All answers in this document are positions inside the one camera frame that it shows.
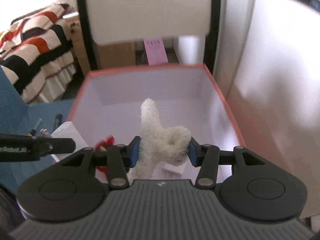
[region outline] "screwdriver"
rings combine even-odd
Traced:
[[[42,119],[39,118],[38,122],[36,123],[36,125],[34,126],[34,128],[30,131],[30,133],[28,133],[28,136],[34,136],[37,132],[37,129],[39,127],[39,125],[41,124]]]

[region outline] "ribbed gray surface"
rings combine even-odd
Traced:
[[[129,189],[112,191],[83,219],[64,224],[26,221],[12,232],[21,240],[303,240],[312,235],[298,220],[277,225],[241,220],[213,192],[197,190],[188,180],[135,181]]]

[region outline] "blue chair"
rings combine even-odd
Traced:
[[[27,105],[0,68],[0,133],[27,135],[39,118],[42,123],[36,136],[42,128],[51,133],[55,115],[62,114],[64,122],[72,103],[73,99]],[[52,165],[52,161],[49,155],[36,162],[0,163],[0,184],[16,194],[23,181]]]

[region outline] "metal screw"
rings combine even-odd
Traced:
[[[46,137],[46,138],[51,138],[51,134],[48,132],[47,129],[41,129],[41,134],[43,137]]]
[[[213,184],[213,180],[209,178],[201,178],[198,179],[198,184],[200,186],[211,186]]]
[[[111,180],[110,183],[111,183],[111,185],[113,185],[113,186],[120,187],[120,186],[125,185],[126,180],[123,179],[123,178],[114,178],[114,179]]]

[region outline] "pink label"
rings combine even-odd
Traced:
[[[161,38],[143,39],[149,65],[168,63],[163,41]]]

